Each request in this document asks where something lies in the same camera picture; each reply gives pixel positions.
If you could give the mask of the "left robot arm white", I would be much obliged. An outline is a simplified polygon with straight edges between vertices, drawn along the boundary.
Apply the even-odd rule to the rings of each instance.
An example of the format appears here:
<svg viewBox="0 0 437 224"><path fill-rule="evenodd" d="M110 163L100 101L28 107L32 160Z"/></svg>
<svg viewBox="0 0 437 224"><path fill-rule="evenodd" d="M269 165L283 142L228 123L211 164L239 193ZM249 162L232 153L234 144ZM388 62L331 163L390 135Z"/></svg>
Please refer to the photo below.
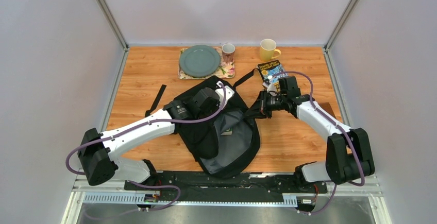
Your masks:
<svg viewBox="0 0 437 224"><path fill-rule="evenodd" d="M217 89L204 88L188 101L173 100L162 109L124 127L85 132L75 150L90 186L111 179L136 181L144 190L157 185L157 176L144 161L122 157L127 151L155 138L173 134L178 124L197 124L217 116L233 96L233 90L218 82Z"/></svg>

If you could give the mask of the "treehouse paperback book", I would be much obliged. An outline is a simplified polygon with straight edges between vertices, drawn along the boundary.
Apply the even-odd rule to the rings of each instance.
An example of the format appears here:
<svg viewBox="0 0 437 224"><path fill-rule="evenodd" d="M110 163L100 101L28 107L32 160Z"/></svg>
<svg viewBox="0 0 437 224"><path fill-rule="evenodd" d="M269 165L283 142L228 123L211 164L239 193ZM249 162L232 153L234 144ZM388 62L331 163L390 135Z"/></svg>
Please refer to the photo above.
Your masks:
<svg viewBox="0 0 437 224"><path fill-rule="evenodd" d="M285 69L283 65L279 62L279 60L258 64L257 69L260 70L262 80L264 80L264 78L266 78L267 76L275 77L275 86L277 88L277 91L280 92L280 85L278 80L279 78L287 77L288 73L285 72Z"/></svg>

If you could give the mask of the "black student backpack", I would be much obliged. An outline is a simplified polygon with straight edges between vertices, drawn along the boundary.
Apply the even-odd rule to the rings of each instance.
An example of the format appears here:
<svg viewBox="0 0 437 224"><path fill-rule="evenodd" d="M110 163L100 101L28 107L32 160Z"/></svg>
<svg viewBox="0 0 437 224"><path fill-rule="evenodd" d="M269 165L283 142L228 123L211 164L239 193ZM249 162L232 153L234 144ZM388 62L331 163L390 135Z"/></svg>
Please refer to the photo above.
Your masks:
<svg viewBox="0 0 437 224"><path fill-rule="evenodd" d="M247 80L234 85L211 76L163 106L171 119L178 120L175 134L202 170L216 178L240 174L259 151L260 133L248 106L236 91Z"/></svg>

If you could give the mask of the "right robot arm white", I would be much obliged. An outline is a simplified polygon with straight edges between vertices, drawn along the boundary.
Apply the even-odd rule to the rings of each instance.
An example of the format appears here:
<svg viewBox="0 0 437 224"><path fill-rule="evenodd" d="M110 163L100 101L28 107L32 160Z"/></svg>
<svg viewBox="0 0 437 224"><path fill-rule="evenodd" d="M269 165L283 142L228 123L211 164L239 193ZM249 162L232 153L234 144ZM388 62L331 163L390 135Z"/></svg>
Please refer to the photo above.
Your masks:
<svg viewBox="0 0 437 224"><path fill-rule="evenodd" d="M273 111L287 111L309 125L326 140L326 159L295 168L294 186L302 193L315 182L330 181L362 186L365 177L373 175L375 165L367 132L351 128L335 119L314 100L301 94L294 76L279 78L279 92L273 95L260 91L256 101L245 113L249 118L271 118Z"/></svg>

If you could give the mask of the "green coin book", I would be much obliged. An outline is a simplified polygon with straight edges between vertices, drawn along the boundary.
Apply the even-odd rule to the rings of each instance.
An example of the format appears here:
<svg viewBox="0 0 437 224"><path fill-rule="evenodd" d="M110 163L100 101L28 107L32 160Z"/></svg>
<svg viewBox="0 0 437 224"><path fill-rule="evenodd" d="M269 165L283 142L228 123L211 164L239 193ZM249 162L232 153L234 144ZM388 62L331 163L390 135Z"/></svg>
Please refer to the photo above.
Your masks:
<svg viewBox="0 0 437 224"><path fill-rule="evenodd" d="M232 135L232 128L228 128L221 133L221 135Z"/></svg>

